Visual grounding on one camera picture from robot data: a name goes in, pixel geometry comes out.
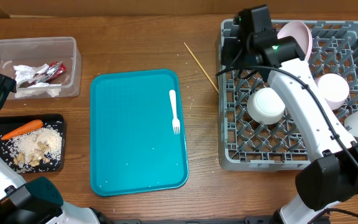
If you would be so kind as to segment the white tissue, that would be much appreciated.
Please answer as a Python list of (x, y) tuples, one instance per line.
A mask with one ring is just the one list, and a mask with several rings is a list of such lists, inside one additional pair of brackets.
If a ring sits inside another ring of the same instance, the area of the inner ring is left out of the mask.
[(47, 95), (49, 97), (56, 97), (61, 92), (58, 84), (51, 84), (47, 81), (34, 80), (30, 81), (36, 76), (45, 75), (54, 64), (44, 64), (40, 67), (30, 67), (27, 65), (15, 65), (13, 66), (15, 71), (15, 81), (17, 83), (17, 92), (14, 94), (15, 99), (21, 98), (35, 98), (40, 95)]

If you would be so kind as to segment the wooden chopstick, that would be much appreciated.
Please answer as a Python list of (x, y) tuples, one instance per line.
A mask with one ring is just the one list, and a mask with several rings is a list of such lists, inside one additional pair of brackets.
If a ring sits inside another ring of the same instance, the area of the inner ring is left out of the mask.
[(186, 42), (184, 42), (183, 45), (185, 46), (185, 48), (187, 49), (187, 51), (190, 53), (190, 55), (192, 56), (192, 58), (194, 59), (194, 61), (196, 62), (196, 64), (199, 66), (199, 68), (201, 69), (201, 71), (203, 72), (203, 74), (205, 75), (205, 77), (208, 79), (208, 81), (210, 82), (210, 84), (213, 86), (213, 88), (216, 90), (216, 92), (219, 93), (218, 87), (217, 87), (216, 84), (212, 81), (211, 77), (208, 75), (208, 73), (206, 72), (206, 70), (204, 69), (204, 67), (203, 67), (202, 64), (200, 63), (200, 61), (197, 59), (196, 55), (192, 52), (192, 50), (189, 48), (189, 46), (186, 44)]

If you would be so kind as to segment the orange carrot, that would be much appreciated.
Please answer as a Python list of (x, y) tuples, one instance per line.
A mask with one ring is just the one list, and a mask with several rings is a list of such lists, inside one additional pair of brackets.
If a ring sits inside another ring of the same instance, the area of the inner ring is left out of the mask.
[(36, 119), (36, 120), (26, 123), (23, 126), (20, 126), (17, 129), (5, 134), (1, 139), (8, 140), (8, 139), (38, 130), (38, 129), (42, 128), (43, 125), (44, 125), (44, 123), (42, 120)]

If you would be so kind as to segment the white bowl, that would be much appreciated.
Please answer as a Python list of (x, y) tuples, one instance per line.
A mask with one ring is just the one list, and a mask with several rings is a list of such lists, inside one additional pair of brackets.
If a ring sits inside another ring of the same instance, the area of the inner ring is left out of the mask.
[(285, 104), (270, 87), (262, 88), (250, 95), (247, 100), (250, 117), (260, 124), (275, 124), (285, 112)]

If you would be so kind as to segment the red snack wrapper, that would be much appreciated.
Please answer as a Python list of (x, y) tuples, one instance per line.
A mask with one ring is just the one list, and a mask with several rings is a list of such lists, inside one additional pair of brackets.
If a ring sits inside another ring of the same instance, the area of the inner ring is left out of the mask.
[(50, 66), (43, 73), (36, 73), (32, 79), (26, 81), (19, 85), (20, 88), (27, 88), (29, 86), (35, 85), (37, 83), (47, 82), (50, 83), (57, 79), (60, 75), (66, 72), (66, 67), (63, 62), (55, 62), (50, 64)]

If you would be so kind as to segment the large white plate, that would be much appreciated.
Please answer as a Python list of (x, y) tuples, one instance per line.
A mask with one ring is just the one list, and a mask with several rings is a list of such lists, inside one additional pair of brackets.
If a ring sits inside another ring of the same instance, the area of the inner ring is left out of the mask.
[(301, 21), (290, 21), (277, 34), (279, 39), (288, 36), (293, 37), (298, 42), (305, 53), (305, 60), (308, 61), (313, 48), (313, 38), (306, 24)]

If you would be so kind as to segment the white plastic fork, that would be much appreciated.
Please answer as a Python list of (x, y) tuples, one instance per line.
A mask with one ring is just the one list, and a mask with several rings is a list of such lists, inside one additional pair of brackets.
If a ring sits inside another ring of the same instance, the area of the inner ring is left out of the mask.
[(177, 116), (177, 96), (176, 96), (176, 91), (175, 90), (170, 90), (169, 91), (169, 97), (170, 97), (170, 104), (171, 104), (171, 108), (172, 108), (172, 114), (173, 114), (173, 119), (172, 119), (172, 127), (173, 127), (173, 132), (174, 134), (180, 134), (180, 120), (178, 119)]

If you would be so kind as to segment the pink bowl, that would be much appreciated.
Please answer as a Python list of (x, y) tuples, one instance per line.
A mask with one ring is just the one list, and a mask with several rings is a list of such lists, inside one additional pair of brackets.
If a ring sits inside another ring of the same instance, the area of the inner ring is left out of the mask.
[(350, 92), (348, 82), (335, 73), (322, 75), (315, 83), (331, 110), (340, 108)]

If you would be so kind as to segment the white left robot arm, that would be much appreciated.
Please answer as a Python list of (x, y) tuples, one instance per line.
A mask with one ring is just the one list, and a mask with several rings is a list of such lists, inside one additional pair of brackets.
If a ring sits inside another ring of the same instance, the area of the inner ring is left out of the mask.
[[(0, 109), (16, 81), (0, 74)], [(0, 157), (0, 223), (75, 224), (110, 223), (93, 208), (81, 208), (63, 200), (46, 177), (30, 182), (13, 171)]]

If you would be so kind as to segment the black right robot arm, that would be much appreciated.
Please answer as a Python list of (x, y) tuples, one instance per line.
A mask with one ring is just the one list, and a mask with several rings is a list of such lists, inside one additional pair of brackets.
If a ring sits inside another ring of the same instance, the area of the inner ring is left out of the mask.
[(271, 216), (247, 223), (327, 223), (337, 204), (358, 194), (358, 143), (335, 117), (313, 79), (309, 57), (313, 39), (301, 21), (276, 29), (266, 5), (240, 11), (234, 32), (223, 42), (218, 73), (259, 73), (271, 92), (264, 108), (281, 100), (294, 120), (310, 163), (295, 178), (295, 198)]

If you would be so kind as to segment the black food waste tray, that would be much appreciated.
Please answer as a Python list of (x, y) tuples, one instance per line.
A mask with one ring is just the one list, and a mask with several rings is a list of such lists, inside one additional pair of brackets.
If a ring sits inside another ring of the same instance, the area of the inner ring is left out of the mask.
[(15, 172), (59, 171), (64, 152), (62, 115), (0, 117), (0, 158)]

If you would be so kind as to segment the grey plastic dishwasher rack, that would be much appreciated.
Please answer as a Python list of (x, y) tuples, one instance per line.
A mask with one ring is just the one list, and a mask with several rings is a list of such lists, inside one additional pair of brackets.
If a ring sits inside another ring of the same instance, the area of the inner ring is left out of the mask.
[[(350, 94), (334, 111), (340, 122), (358, 111), (358, 21), (305, 21), (313, 37), (309, 58), (311, 74), (318, 78), (337, 73), (349, 84)], [(248, 114), (247, 100), (265, 88), (259, 74), (249, 79), (228, 72), (219, 82), (219, 164), (225, 170), (302, 170), (308, 153), (289, 112), (266, 125)]]

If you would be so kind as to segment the clear plastic bin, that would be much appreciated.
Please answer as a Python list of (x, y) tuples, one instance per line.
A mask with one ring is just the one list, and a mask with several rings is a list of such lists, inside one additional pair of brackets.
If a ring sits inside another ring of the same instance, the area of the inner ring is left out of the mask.
[[(50, 65), (62, 61), (66, 72), (51, 84), (60, 83), (61, 92), (58, 97), (74, 97), (80, 93), (81, 83), (81, 54), (76, 40), (73, 37), (41, 37), (27, 39), (0, 40), (0, 73), (15, 79), (15, 65), (27, 65), (40, 67), (45, 63)], [(8, 98), (15, 99), (15, 93), (10, 93)], [(47, 95), (35, 98), (51, 98)]]

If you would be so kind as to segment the pile of rice and peanuts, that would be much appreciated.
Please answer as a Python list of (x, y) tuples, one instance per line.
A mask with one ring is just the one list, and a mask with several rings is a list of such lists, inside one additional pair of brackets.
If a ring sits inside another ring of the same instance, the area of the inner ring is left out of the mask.
[(0, 157), (17, 173), (50, 172), (63, 164), (62, 134), (51, 127), (40, 128), (9, 140), (0, 135)]

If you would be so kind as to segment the teal plastic serving tray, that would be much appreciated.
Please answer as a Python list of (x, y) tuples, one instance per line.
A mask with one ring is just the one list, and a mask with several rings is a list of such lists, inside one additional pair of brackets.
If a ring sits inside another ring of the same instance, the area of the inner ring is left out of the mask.
[[(169, 91), (177, 96), (174, 134)], [(90, 86), (90, 184), (100, 196), (175, 189), (188, 180), (185, 125), (176, 73), (100, 75)]]

